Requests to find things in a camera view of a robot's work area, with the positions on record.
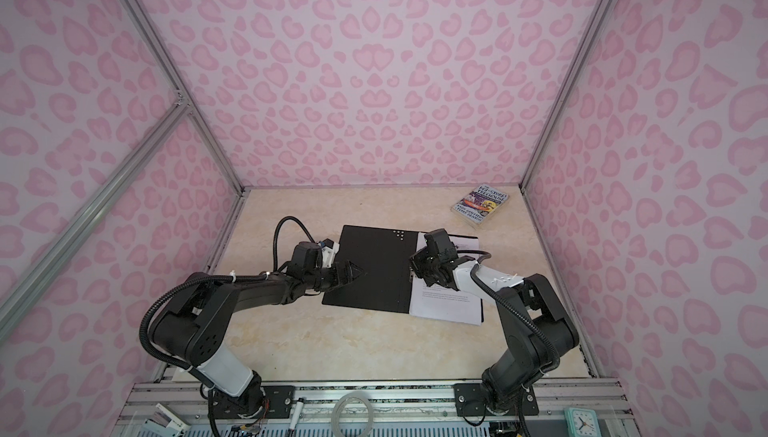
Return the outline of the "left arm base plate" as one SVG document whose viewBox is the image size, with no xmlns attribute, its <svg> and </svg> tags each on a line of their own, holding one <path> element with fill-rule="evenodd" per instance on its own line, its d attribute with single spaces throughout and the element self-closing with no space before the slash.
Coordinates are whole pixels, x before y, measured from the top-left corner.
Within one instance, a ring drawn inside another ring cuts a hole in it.
<svg viewBox="0 0 768 437">
<path fill-rule="evenodd" d="M 219 389 L 209 390 L 210 411 L 215 419 L 287 419 L 296 388 L 290 385 L 255 384 L 233 397 Z"/>
</svg>

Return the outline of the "printed paper sheet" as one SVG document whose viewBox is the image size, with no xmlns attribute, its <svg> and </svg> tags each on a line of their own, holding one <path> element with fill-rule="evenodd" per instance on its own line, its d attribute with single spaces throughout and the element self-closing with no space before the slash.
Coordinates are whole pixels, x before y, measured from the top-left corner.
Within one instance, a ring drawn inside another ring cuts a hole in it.
<svg viewBox="0 0 768 437">
<path fill-rule="evenodd" d="M 426 245 L 425 234 L 418 234 L 417 251 Z M 452 236 L 449 235 L 449 237 L 458 249 L 460 256 L 467 256 L 473 259 L 474 256 L 480 255 L 480 251 L 477 248 L 477 238 L 460 238 L 459 243 L 461 247 L 458 247 L 452 240 Z M 482 303 L 479 297 L 469 292 L 462 292 L 459 289 L 452 290 L 439 285 L 428 287 L 423 280 L 416 278 L 412 272 L 411 298 L 408 313 L 413 317 L 477 326 L 483 320 Z"/>
</svg>

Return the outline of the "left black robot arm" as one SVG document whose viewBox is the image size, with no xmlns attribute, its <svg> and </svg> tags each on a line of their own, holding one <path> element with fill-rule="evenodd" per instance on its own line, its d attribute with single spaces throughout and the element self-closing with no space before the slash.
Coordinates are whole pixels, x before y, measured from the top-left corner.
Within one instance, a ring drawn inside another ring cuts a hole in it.
<svg viewBox="0 0 768 437">
<path fill-rule="evenodd" d="M 354 283 L 364 270 L 337 260 L 330 240 L 301 242 L 291 259 L 258 275 L 197 272 L 169 290 L 146 311 L 139 342 L 155 359 L 190 373 L 204 389 L 209 414 L 264 417 L 267 397 L 260 375 L 224 344 L 235 313 L 262 306 L 289 305 L 311 293 Z"/>
</svg>

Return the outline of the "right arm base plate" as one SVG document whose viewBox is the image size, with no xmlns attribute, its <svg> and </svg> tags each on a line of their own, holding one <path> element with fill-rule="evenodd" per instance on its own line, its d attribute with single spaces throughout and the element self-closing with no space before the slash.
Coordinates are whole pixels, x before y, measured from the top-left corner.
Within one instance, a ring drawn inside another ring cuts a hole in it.
<svg viewBox="0 0 768 437">
<path fill-rule="evenodd" d="M 491 403 L 487 389 L 481 383 L 463 382 L 452 385 L 454 404 L 459 417 L 480 418 L 491 416 L 537 416 L 540 412 L 534 388 L 516 391 L 501 403 Z"/>
</svg>

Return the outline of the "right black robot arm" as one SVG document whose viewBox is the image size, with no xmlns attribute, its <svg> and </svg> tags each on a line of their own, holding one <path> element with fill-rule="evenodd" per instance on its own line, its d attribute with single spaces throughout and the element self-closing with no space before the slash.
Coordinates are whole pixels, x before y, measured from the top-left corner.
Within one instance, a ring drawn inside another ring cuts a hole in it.
<svg viewBox="0 0 768 437">
<path fill-rule="evenodd" d="M 410 258 L 416 278 L 496 305 L 507 350 L 483 372 L 481 401 L 495 414 L 517 409 L 524 393 L 580 345 L 575 324 L 547 277 L 495 270 L 485 264 L 488 252 L 458 249 L 443 229 L 424 240 Z"/>
</svg>

